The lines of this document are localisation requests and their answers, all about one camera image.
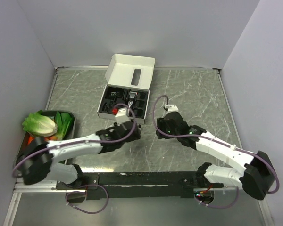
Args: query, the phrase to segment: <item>black foam insert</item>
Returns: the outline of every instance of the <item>black foam insert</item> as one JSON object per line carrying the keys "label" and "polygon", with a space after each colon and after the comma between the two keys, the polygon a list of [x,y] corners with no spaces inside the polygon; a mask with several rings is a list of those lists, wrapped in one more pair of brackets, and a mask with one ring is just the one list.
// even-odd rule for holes
{"label": "black foam insert", "polygon": [[147,107],[148,92],[107,86],[100,104],[99,112],[113,114],[114,105],[122,103],[128,105],[129,92],[137,92],[132,110],[137,118],[144,118]]}

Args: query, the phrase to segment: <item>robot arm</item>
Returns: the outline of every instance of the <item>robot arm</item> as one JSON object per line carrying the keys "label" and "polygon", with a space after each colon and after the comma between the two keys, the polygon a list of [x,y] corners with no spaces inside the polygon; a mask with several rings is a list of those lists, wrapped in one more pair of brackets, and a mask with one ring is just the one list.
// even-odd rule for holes
{"label": "robot arm", "polygon": [[[199,126],[189,126],[178,112],[175,105],[165,104],[167,114],[164,118],[157,118],[158,128],[169,135],[194,134],[208,137],[180,137],[177,140],[184,146],[210,154],[228,164],[230,167],[220,167],[211,163],[205,163],[199,167],[198,172],[202,173],[210,183],[222,183],[225,186],[237,186],[251,197],[263,200],[275,178],[265,164],[246,153],[236,151],[236,146],[230,145],[212,135],[210,132]],[[158,139],[170,139],[156,131]],[[213,140],[227,144],[229,147],[220,145]],[[258,156],[267,161],[271,166],[267,154],[262,151]]]}
{"label": "robot arm", "polygon": [[140,139],[141,132],[136,126],[132,135],[126,140],[112,143],[125,137],[132,129],[134,122],[127,115],[126,108],[119,109],[115,115],[116,122],[112,127],[99,130],[86,137],[49,142],[46,142],[43,137],[37,137],[18,155],[16,164],[41,149],[48,150],[26,160],[19,167],[24,183],[31,185],[48,179],[61,181],[69,186],[79,186],[84,180],[80,167],[76,164],[65,165],[59,162],[85,154],[112,152],[121,148],[124,143]]}
{"label": "robot arm", "polygon": [[[199,126],[189,126],[175,105],[165,105],[165,110],[167,111],[166,116],[157,118],[157,126],[161,131],[173,136],[191,134],[208,137],[208,139],[195,136],[177,137],[177,140],[184,146],[208,153],[230,166],[219,167],[211,163],[204,163],[196,174],[205,184],[219,183],[225,186],[242,187],[251,197],[258,200],[264,199],[275,180],[264,163],[253,156],[236,151],[235,146],[216,138]],[[118,111],[115,119],[116,123],[112,127],[82,138],[46,142],[43,137],[37,137],[17,158],[16,163],[18,164],[27,156],[36,154],[24,161],[18,168],[24,183],[31,185],[44,179],[50,179],[64,182],[69,187],[86,184],[84,174],[78,165],[64,165],[59,162],[79,155],[112,152],[125,142],[141,138],[140,130],[136,127],[132,135],[118,142],[119,139],[129,134],[134,122],[129,119],[125,108]],[[170,139],[158,131],[156,134],[158,139]],[[213,140],[227,144],[229,147],[216,144]],[[259,151],[257,156],[272,166],[267,154]]]}

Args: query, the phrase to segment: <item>white box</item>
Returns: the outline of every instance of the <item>white box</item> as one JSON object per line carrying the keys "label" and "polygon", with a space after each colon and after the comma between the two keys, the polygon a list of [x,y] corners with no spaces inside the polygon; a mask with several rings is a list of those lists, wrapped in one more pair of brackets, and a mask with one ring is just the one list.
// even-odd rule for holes
{"label": "white box", "polygon": [[105,74],[107,85],[104,88],[100,100],[97,111],[98,116],[103,119],[114,119],[114,114],[111,112],[111,106],[116,102],[113,99],[108,99],[108,97],[121,101],[120,95],[123,95],[124,97],[127,92],[134,91],[137,92],[137,97],[140,97],[137,98],[134,103],[134,111],[137,112],[136,120],[137,123],[144,124],[154,65],[154,58],[114,54]]}

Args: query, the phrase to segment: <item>gray marble surface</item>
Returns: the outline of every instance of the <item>gray marble surface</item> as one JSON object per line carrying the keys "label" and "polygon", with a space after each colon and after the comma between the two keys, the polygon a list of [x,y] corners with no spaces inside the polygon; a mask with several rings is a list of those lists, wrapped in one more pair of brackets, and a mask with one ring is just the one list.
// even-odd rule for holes
{"label": "gray marble surface", "polygon": [[[50,99],[49,109],[72,111],[77,118],[77,137],[110,126],[113,121],[99,119],[97,109],[106,84],[105,70],[62,70]],[[146,124],[141,139],[100,155],[84,155],[70,160],[84,172],[194,171],[204,162],[225,166],[220,160],[177,140],[158,140],[150,111],[161,94],[170,97],[190,125],[201,126],[220,139],[239,146],[233,121],[219,81],[218,72],[208,69],[155,70],[150,87]],[[163,100],[156,116],[162,117]]]}

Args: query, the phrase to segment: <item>orange carrot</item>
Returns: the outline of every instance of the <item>orange carrot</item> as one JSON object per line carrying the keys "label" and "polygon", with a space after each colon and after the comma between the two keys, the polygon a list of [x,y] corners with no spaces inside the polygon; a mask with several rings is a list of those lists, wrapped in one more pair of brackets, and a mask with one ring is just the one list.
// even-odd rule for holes
{"label": "orange carrot", "polygon": [[48,137],[49,140],[58,140],[57,136],[55,135],[52,135],[50,137]]}
{"label": "orange carrot", "polygon": [[29,135],[29,139],[28,139],[28,144],[27,145],[29,145],[32,141],[33,141],[33,136],[32,135]]}

